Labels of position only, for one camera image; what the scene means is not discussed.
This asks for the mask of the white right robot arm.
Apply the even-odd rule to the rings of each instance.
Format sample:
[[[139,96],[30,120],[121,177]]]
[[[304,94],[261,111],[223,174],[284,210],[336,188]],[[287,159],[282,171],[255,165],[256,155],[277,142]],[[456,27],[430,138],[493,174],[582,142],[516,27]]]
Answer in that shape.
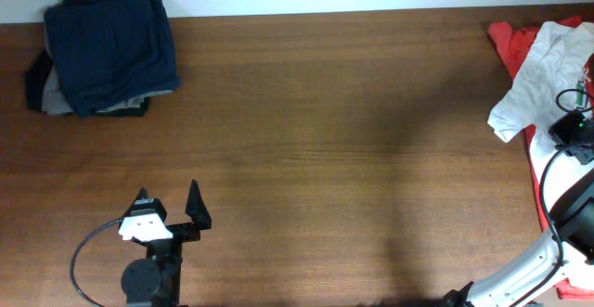
[[[593,285],[593,172],[586,173],[547,208],[549,227],[528,250],[500,271],[462,290],[451,290],[438,307],[524,306],[567,279]]]

